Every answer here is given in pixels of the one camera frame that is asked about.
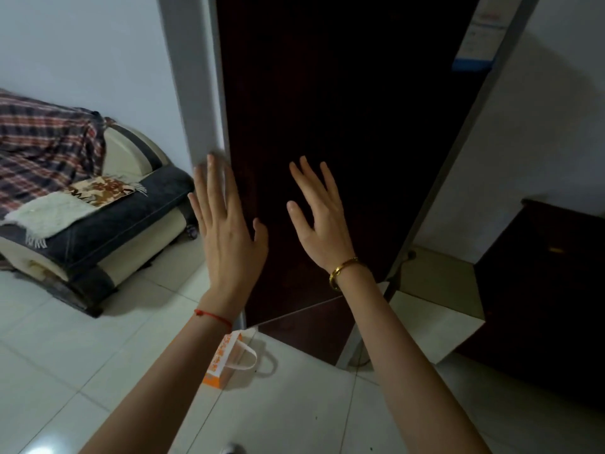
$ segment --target red string bracelet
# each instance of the red string bracelet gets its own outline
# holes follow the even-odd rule
[[[198,315],[198,316],[200,316],[200,317],[202,315],[208,315],[208,317],[215,318],[218,321],[223,322],[226,326],[228,326],[229,327],[229,332],[233,331],[233,324],[229,320],[227,320],[226,318],[220,317],[220,316],[215,315],[215,314],[210,313],[210,312],[201,311],[200,309],[194,309],[193,312],[195,312],[195,314]]]

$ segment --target gold bangle bracelet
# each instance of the gold bangle bracelet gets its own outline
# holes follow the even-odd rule
[[[337,285],[337,281],[336,281],[336,277],[338,276],[338,274],[341,273],[341,271],[347,267],[350,266],[352,264],[362,264],[359,261],[358,257],[353,257],[353,258],[349,258],[348,260],[346,260],[343,264],[341,264],[340,266],[338,266],[334,271],[332,271],[332,273],[330,274],[330,286],[332,287],[333,290],[336,290],[337,292],[340,291],[340,288]]]

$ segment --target left hand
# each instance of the left hand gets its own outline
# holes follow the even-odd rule
[[[216,158],[208,155],[208,184],[202,168],[194,169],[195,194],[189,193],[188,197],[200,223],[210,276],[210,289],[202,297],[200,308],[233,321],[243,311],[267,260],[268,231],[255,218],[251,239],[233,170],[224,164],[223,197],[217,164]]]

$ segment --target hand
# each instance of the hand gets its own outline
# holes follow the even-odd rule
[[[297,230],[302,248],[315,264],[331,274],[338,266],[355,256],[347,222],[344,219],[343,203],[338,194],[337,183],[325,162],[320,164],[320,168],[327,189],[324,188],[305,156],[301,157],[301,167],[302,172],[294,162],[291,162],[290,172],[311,206],[315,220],[314,228],[308,225],[296,202],[288,202],[288,213]]]
[[[208,155],[208,186],[202,168],[194,169],[195,194],[188,197],[200,223],[210,276],[208,296],[201,299],[200,308],[233,321],[244,309],[267,260],[268,231],[255,218],[254,240],[250,238],[233,170],[225,163],[225,200],[217,164]]]

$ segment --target finger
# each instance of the finger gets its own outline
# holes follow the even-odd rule
[[[288,208],[288,213],[290,214],[294,229],[297,231],[298,239],[302,242],[313,234],[313,229],[308,225],[307,219],[303,215],[303,211],[296,202],[288,201],[286,207]]]
[[[224,166],[225,171],[225,196],[227,201],[227,214],[244,222],[244,212],[241,208],[241,200],[237,191],[237,183],[233,169],[228,164]]]
[[[206,236],[206,224],[204,223],[204,217],[201,214],[200,203],[197,200],[195,194],[190,192],[187,197],[189,198],[189,202],[191,204],[191,208],[193,209],[193,213],[195,213],[195,218],[197,218],[197,222],[200,225],[200,232],[203,237]]]
[[[209,227],[212,226],[212,212],[210,212],[210,206],[208,205],[208,191],[202,172],[201,166],[193,169],[193,183],[195,185],[195,195],[197,196],[198,205],[200,206],[201,217],[205,226]]]
[[[268,229],[267,226],[261,223],[261,220],[254,218],[252,222],[254,228],[254,242],[258,242],[262,246],[268,246]]]
[[[324,200],[329,199],[330,196],[328,194],[328,191],[326,191],[324,184],[321,182],[320,178],[317,176],[317,174],[311,168],[311,165],[308,163],[306,156],[301,157],[301,168],[302,168],[302,173],[305,174],[305,177],[307,177],[311,181],[311,184],[313,185],[315,191],[317,191],[317,193]]]
[[[213,220],[227,216],[220,174],[218,172],[218,162],[212,154],[208,155],[208,202]]]
[[[298,170],[298,167],[296,164],[294,164],[294,162],[290,163],[290,173],[292,174],[292,177],[294,178],[294,181],[297,183],[298,187],[301,189],[304,198],[311,206],[311,210],[315,215],[319,212],[322,206],[325,207],[322,198],[320,197],[319,193],[315,191],[311,181],[305,175],[303,175],[300,170]]]
[[[324,175],[324,182],[326,183],[326,187],[328,189],[328,194],[330,198],[340,208],[343,209],[343,202],[340,199],[340,194],[338,194],[337,181],[334,179],[332,172],[328,168],[328,164],[322,162],[320,164],[321,173]]]

